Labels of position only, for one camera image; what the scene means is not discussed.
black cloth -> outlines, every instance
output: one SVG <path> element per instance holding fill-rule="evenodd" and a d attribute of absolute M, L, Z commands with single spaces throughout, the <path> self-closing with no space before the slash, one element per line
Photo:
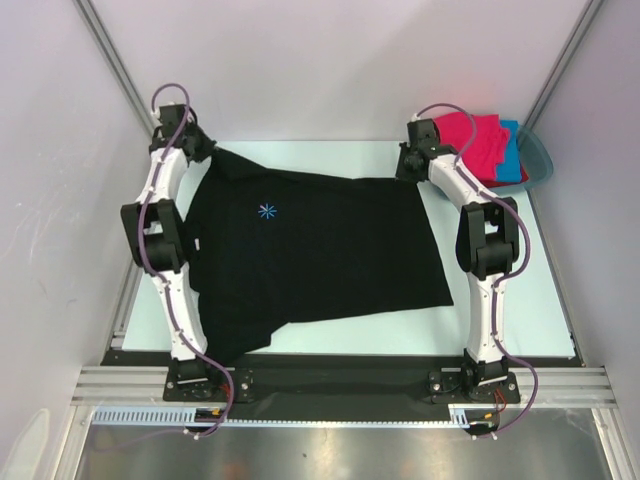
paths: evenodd
<path fill-rule="evenodd" d="M 220 149 L 185 225 L 207 354 L 224 363 L 288 322 L 453 304 L 413 184 L 274 170 Z"/>

white table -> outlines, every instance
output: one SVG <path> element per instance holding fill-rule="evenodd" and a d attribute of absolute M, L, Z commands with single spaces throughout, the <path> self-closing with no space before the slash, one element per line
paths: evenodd
<path fill-rule="evenodd" d="M 393 177 L 398 142 L 227 142 L 233 150 L 261 165 L 343 177 Z M 177 199 L 186 215 L 209 162 L 192 165 Z M 289 324 L 272 336 L 261 353 L 324 353 L 377 355 L 460 355 L 469 332 L 469 289 L 458 267 L 454 246 L 459 215 L 430 183 L 420 194 L 440 248 L 454 306 L 363 317 Z M 515 355 L 573 357 L 574 350 L 529 197 L 513 195 L 532 240 L 531 262 L 509 281 L 505 301 L 505 341 Z M 521 259 L 524 240 L 520 240 Z M 145 275 L 135 298 L 123 350 L 170 350 L 158 294 Z"/>

gray wall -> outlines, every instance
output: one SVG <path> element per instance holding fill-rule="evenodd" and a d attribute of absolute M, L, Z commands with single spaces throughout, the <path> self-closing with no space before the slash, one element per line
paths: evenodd
<path fill-rule="evenodd" d="M 536 191 L 578 341 L 604 364 L 636 452 L 640 415 L 640 2 L 613 0 L 536 130 L 554 159 Z"/>
<path fill-rule="evenodd" d="M 119 205 L 147 142 L 70 0 L 0 2 L 0 60 L 0 472 L 42 411 L 26 464 L 4 472 L 24 479 L 104 345 L 130 257 Z"/>

blue star print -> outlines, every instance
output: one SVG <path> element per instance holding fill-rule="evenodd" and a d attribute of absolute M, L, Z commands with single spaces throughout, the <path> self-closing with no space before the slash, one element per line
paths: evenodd
<path fill-rule="evenodd" d="M 264 205 L 260 205 L 260 210 L 258 210 L 258 213 L 260 214 L 261 218 L 266 218 L 267 220 L 269 220 L 270 218 L 275 217 L 278 211 L 273 208 L 273 205 L 265 203 Z"/>

folded blue towel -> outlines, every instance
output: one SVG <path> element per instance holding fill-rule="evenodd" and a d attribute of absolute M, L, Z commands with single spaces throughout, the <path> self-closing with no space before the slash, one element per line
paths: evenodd
<path fill-rule="evenodd" d="M 516 142 L 518 132 L 518 122 L 516 120 L 500 120 L 500 125 L 508 128 L 511 135 L 507 150 L 504 153 L 504 163 L 496 167 L 496 181 L 502 183 L 522 182 L 522 172 L 520 171 L 520 152 Z"/>

